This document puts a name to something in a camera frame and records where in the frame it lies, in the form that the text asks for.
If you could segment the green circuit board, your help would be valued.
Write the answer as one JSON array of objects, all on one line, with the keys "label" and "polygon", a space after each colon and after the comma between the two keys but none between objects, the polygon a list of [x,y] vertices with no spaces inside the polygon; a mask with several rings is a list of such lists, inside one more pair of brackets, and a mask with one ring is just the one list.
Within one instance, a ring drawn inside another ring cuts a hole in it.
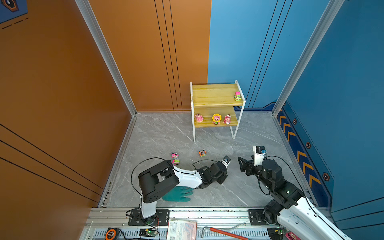
[{"label": "green circuit board", "polygon": [[158,235],[159,234],[158,234],[157,230],[155,230],[155,229],[140,229],[140,231],[139,231],[140,237],[155,238]]}]

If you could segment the orange toy car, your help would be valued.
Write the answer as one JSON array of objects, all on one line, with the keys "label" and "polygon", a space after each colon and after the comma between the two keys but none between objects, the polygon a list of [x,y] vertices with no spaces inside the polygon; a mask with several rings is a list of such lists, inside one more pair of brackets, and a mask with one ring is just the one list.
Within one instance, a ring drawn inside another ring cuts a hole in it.
[{"label": "orange toy car", "polygon": [[199,151],[199,156],[200,157],[204,157],[204,156],[206,156],[207,155],[207,152],[205,151],[205,150],[201,150],[201,151]]}]

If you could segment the pink toy car upper left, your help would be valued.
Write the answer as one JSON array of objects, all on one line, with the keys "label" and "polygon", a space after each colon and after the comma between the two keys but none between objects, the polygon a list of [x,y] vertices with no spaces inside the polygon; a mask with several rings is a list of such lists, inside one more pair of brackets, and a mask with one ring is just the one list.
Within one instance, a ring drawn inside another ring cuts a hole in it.
[{"label": "pink toy car upper left", "polygon": [[179,154],[172,152],[171,153],[171,157],[174,158],[174,159],[178,159],[179,158]]}]

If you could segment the pink bear toy yellow base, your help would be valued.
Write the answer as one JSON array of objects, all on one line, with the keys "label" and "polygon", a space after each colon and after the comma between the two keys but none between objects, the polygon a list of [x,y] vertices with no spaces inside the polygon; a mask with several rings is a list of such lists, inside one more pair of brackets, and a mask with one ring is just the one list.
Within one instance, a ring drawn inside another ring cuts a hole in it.
[{"label": "pink bear toy yellow base", "polygon": [[204,121],[204,117],[201,114],[196,114],[195,120],[197,123],[202,123]]}]

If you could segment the pink snack packet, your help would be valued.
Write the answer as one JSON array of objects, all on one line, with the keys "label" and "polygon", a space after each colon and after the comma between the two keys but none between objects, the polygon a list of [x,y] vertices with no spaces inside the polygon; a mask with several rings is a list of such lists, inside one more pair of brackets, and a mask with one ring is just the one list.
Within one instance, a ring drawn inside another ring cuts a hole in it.
[{"label": "pink snack packet", "polygon": [[288,232],[285,234],[287,240],[301,240],[297,235],[292,232]]}]

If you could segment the pink strawberry bear toy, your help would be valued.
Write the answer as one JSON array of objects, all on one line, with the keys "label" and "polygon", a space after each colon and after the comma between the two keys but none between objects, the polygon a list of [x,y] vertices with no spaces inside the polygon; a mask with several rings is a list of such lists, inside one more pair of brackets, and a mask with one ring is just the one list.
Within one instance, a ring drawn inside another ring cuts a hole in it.
[{"label": "pink strawberry bear toy", "polygon": [[231,120],[232,120],[232,117],[230,114],[227,114],[223,120],[223,123],[226,124],[226,125],[230,125],[231,124]]}]

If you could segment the pink yellow flower toy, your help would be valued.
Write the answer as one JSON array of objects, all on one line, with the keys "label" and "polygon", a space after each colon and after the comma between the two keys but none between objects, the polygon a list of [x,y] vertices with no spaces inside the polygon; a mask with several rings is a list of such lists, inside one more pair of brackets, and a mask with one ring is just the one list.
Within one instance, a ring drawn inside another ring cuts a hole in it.
[{"label": "pink yellow flower toy", "polygon": [[222,116],[220,114],[214,114],[212,116],[212,123],[214,125],[219,125],[221,123],[221,120],[222,120]]}]

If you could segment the pink green toy vehicle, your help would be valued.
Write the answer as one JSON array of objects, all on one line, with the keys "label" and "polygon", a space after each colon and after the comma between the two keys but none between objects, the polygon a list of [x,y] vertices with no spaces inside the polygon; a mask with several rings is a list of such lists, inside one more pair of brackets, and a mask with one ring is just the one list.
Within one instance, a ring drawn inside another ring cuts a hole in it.
[{"label": "pink green toy vehicle", "polygon": [[235,101],[241,101],[242,100],[241,93],[240,92],[235,92],[234,99],[235,99]]}]

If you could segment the plastic bag with papers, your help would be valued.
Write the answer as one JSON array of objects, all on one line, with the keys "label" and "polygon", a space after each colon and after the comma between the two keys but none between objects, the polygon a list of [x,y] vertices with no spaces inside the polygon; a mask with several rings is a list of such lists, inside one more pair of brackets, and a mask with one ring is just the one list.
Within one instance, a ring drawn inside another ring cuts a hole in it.
[{"label": "plastic bag with papers", "polygon": [[166,240],[196,240],[197,221],[170,220]]}]

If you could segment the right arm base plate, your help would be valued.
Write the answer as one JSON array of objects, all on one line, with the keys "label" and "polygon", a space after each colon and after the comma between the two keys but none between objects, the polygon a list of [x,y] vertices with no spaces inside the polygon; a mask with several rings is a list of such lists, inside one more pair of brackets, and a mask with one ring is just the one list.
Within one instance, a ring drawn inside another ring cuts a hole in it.
[{"label": "right arm base plate", "polygon": [[286,209],[249,209],[249,220],[252,226],[287,226],[292,213]]}]

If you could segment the orange tape measure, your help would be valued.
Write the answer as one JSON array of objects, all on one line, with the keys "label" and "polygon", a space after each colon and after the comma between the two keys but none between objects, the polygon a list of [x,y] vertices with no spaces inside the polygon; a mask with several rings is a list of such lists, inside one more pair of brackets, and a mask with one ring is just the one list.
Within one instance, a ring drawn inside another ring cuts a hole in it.
[{"label": "orange tape measure", "polygon": [[119,230],[116,228],[109,228],[105,234],[105,240],[116,240],[119,236]]}]

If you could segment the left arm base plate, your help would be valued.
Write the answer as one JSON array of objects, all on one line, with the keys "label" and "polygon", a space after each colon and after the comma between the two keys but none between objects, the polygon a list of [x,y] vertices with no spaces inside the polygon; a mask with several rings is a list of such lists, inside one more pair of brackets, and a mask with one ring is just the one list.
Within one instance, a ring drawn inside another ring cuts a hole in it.
[{"label": "left arm base plate", "polygon": [[129,226],[167,226],[170,219],[170,210],[157,209],[153,216],[144,218],[141,209],[135,208],[126,211],[126,217],[129,218]]}]

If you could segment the yellow wooden two-tier shelf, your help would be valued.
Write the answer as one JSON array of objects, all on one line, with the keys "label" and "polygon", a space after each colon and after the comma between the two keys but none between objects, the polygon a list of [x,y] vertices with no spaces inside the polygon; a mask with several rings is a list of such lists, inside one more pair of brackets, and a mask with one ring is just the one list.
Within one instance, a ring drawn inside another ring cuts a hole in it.
[{"label": "yellow wooden two-tier shelf", "polygon": [[[232,138],[235,139],[246,103],[246,98],[238,81],[235,81],[232,84],[194,85],[193,83],[190,83],[190,92],[193,140],[196,140],[197,128],[213,127],[229,127]],[[241,93],[241,101],[235,101],[235,92]],[[204,117],[204,121],[202,123],[196,122],[196,114],[201,114]],[[222,120],[219,125],[214,125],[212,123],[212,116],[214,114],[220,114],[222,116]],[[232,117],[230,125],[223,123],[227,114],[230,114]]]}]

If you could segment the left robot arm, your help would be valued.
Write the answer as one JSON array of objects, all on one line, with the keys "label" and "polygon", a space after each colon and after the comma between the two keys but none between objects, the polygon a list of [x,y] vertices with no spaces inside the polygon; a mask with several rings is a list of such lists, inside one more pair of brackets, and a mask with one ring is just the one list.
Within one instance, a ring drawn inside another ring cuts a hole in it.
[{"label": "left robot arm", "polygon": [[166,195],[172,195],[173,202],[180,202],[182,193],[195,189],[205,189],[213,183],[223,184],[228,177],[228,166],[231,159],[225,156],[221,161],[212,161],[207,167],[193,171],[180,169],[170,160],[164,160],[151,168],[144,170],[138,176],[141,196],[141,217],[154,217],[157,211],[157,201]]}]

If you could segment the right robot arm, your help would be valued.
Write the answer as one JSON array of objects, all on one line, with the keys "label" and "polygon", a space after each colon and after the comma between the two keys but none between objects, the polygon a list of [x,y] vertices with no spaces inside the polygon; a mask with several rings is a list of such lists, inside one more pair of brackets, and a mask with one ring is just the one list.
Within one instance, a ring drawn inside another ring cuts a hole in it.
[{"label": "right robot arm", "polygon": [[238,161],[241,172],[256,176],[258,185],[264,185],[273,198],[264,207],[266,223],[279,224],[302,240],[351,239],[306,198],[301,188],[284,178],[282,168],[274,159],[262,158],[260,164],[241,157]]}]

